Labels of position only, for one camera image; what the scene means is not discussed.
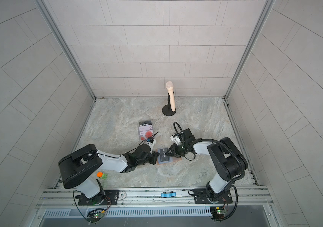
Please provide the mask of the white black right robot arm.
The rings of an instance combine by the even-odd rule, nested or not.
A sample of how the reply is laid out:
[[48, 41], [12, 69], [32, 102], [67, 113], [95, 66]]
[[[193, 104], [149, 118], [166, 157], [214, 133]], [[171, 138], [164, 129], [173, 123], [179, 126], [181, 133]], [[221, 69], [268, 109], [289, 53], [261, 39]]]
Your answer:
[[174, 142], [166, 155], [185, 158], [186, 154], [208, 155], [216, 169], [216, 174], [207, 183], [207, 191], [215, 196], [230, 189], [238, 180], [245, 177], [248, 162], [228, 137], [221, 140], [196, 139], [189, 129], [176, 132], [171, 137]]

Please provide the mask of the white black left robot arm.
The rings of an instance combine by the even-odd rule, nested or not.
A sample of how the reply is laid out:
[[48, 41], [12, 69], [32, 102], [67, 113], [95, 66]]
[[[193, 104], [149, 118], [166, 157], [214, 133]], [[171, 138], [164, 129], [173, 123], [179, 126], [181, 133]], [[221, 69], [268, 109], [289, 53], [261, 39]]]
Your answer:
[[75, 189], [88, 199], [101, 194], [103, 189], [95, 177], [98, 172], [115, 171], [129, 173], [138, 166], [154, 165], [159, 153], [153, 146], [142, 144], [134, 152], [113, 155], [102, 152], [94, 144], [89, 144], [60, 159], [58, 167], [65, 189]]

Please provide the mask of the clear plastic package box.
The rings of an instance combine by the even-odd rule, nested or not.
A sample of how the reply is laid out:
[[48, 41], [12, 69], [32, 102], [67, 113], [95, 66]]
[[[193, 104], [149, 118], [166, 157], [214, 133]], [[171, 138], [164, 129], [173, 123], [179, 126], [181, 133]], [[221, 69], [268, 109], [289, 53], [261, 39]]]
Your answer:
[[149, 137], [152, 137], [152, 135], [154, 134], [152, 120], [139, 121], [138, 132], [141, 141], [144, 141]]

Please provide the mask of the black round microphone stand base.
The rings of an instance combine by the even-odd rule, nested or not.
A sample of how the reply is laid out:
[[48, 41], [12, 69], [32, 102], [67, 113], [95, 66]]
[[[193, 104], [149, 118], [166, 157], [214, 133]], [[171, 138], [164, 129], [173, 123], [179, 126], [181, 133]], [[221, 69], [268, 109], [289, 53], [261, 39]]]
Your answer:
[[168, 103], [162, 108], [162, 113], [165, 116], [173, 116], [176, 113], [176, 111], [172, 111], [170, 95], [168, 95]]

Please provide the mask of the orange green toy car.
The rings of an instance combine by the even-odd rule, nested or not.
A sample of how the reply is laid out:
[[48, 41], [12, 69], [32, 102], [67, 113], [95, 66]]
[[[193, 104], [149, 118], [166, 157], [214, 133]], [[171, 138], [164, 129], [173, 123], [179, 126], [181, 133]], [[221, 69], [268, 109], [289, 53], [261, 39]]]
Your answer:
[[98, 172], [96, 176], [100, 179], [107, 179], [107, 173]]

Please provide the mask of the white ventilation grille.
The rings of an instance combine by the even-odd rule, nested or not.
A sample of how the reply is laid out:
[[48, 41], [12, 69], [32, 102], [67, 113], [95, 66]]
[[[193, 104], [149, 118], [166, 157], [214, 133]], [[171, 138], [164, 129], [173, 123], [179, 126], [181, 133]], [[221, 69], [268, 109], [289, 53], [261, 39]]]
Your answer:
[[[45, 218], [82, 218], [88, 214], [89, 209], [47, 209]], [[210, 217], [210, 208], [206, 207], [132, 207], [110, 208], [105, 212], [106, 218], [126, 217]]]

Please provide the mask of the blue clip on rail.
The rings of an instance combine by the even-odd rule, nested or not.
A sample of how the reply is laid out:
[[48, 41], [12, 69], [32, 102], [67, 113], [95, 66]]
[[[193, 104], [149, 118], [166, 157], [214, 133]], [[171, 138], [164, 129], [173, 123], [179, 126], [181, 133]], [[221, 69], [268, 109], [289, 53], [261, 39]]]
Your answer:
[[163, 192], [163, 193], [161, 193], [161, 197], [162, 198], [172, 198], [172, 197], [176, 197], [176, 193], [173, 192], [173, 191]]

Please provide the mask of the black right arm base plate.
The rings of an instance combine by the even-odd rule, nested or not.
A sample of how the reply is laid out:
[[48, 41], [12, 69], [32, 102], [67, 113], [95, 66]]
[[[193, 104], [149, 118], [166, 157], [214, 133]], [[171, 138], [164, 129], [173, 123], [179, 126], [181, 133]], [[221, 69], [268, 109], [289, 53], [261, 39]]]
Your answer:
[[195, 204], [231, 204], [233, 199], [229, 190], [214, 193], [211, 189], [197, 188], [188, 191], [188, 194], [194, 198]]

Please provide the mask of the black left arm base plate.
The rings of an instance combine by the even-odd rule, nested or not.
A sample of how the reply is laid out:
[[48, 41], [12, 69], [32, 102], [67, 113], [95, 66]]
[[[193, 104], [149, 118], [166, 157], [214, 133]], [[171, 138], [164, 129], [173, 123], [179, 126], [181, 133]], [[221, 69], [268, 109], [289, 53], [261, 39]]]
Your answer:
[[116, 205], [119, 199], [119, 190], [104, 190], [104, 193], [99, 193], [93, 198], [87, 198], [83, 193], [77, 195], [77, 205], [80, 206], [106, 206]]

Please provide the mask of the aluminium front rail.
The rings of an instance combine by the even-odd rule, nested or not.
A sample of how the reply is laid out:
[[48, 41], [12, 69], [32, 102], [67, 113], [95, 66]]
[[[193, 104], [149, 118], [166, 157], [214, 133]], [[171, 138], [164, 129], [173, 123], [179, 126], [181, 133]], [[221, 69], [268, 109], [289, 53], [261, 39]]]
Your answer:
[[[265, 186], [237, 185], [237, 192], [230, 189], [231, 204], [195, 204], [194, 198], [188, 194], [193, 187], [144, 187], [144, 188], [114, 188], [122, 194], [116, 205], [111, 208], [132, 208], [132, 207], [189, 207], [189, 206], [223, 206], [232, 209], [235, 201], [238, 205], [273, 205], [273, 199]], [[161, 193], [173, 191], [176, 197], [162, 198]], [[46, 208], [105, 208], [106, 206], [80, 206], [77, 205], [80, 195], [71, 189], [46, 189], [40, 196], [35, 207]]]

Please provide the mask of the aluminium corner frame post right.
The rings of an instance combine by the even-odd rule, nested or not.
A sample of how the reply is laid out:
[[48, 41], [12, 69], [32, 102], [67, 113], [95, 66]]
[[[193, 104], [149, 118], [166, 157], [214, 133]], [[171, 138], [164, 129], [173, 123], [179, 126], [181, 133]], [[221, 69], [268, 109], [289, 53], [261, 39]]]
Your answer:
[[264, 23], [266, 22], [267, 18], [268, 18], [268, 15], [270, 13], [270, 11], [272, 10], [273, 8], [273, 5], [274, 5], [275, 1], [274, 0], [267, 0], [264, 4], [264, 7], [262, 9], [262, 12], [257, 20], [257, 23], [256, 23], [256, 26], [253, 30], [253, 33], [248, 41], [248, 45], [246, 46], [246, 49], [243, 53], [243, 56], [238, 64], [238, 67], [235, 71], [235, 74], [231, 80], [231, 84], [229, 85], [228, 87], [228, 90], [226, 92], [226, 95], [224, 96], [224, 99], [227, 100], [230, 96], [231, 96], [231, 93], [232, 93], [232, 90], [235, 86], [235, 84], [237, 83], [237, 80], [243, 70], [243, 67], [244, 65], [246, 64], [246, 61], [250, 55], [250, 53], [252, 52], [252, 49], [258, 39], [258, 36], [259, 34], [261, 33], [262, 31], [262, 28], [264, 26]]

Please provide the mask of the aluminium corner frame post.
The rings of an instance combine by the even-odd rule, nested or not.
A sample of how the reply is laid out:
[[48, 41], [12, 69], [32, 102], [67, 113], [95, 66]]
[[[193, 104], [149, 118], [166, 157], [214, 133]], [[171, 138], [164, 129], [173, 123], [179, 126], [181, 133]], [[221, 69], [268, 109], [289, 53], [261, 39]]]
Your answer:
[[243, 56], [238, 64], [238, 67], [235, 71], [235, 74], [231, 80], [231, 84], [229, 85], [228, 87], [228, 90], [226, 92], [226, 95], [224, 96], [224, 99], [227, 100], [230, 96], [231, 96], [231, 93], [232, 93], [232, 90], [235, 86], [235, 84], [237, 83], [237, 80], [243, 70], [243, 67], [244, 65], [246, 64], [246, 61], [250, 55], [250, 53], [252, 52], [252, 49], [258, 39], [258, 36], [259, 34], [261, 33], [262, 31], [262, 28], [264, 26], [264, 23], [266, 22], [267, 18], [268, 18], [268, 15], [270, 13], [270, 11], [272, 10], [273, 8], [273, 5], [274, 5], [275, 1], [274, 0], [267, 0], [264, 4], [264, 7], [262, 9], [262, 12], [257, 20], [257, 23], [256, 23], [256, 26], [253, 30], [253, 33], [248, 41], [248, 45], [246, 46], [246, 49], [243, 53]]
[[35, 4], [38, 7], [41, 15], [43, 16], [44, 20], [46, 21], [48, 27], [52, 31], [56, 41], [62, 48], [66, 58], [68, 59], [70, 65], [74, 69], [77, 76], [80, 78], [84, 86], [86, 87], [87, 91], [89, 92], [90, 96], [94, 101], [97, 100], [96, 96], [94, 95], [89, 83], [87, 82], [81, 68], [79, 67], [79, 64], [77, 63], [74, 55], [72, 54], [69, 46], [67, 45], [64, 37], [61, 34], [61, 31], [59, 30], [57, 24], [55, 23], [54, 19], [52, 18], [47, 6], [45, 5], [45, 2], [42, 0], [35, 0]]

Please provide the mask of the aluminium corner frame post left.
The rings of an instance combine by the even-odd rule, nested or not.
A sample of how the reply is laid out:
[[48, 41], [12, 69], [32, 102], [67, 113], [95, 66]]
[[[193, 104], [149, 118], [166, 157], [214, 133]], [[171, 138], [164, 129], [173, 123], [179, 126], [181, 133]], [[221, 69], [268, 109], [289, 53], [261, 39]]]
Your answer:
[[97, 100], [96, 96], [94, 95], [89, 83], [87, 82], [81, 68], [79, 67], [79, 64], [77, 63], [74, 55], [72, 54], [69, 46], [67, 45], [64, 37], [61, 34], [61, 31], [59, 30], [57, 24], [55, 23], [54, 19], [52, 18], [47, 6], [45, 5], [45, 2], [42, 0], [35, 0], [35, 4], [38, 7], [41, 15], [43, 16], [44, 20], [46, 21], [48, 27], [52, 31], [56, 41], [62, 48], [66, 58], [68, 59], [70, 65], [74, 69], [77, 76], [80, 78], [84, 86], [86, 87], [87, 91], [89, 92], [90, 96], [94, 101]]

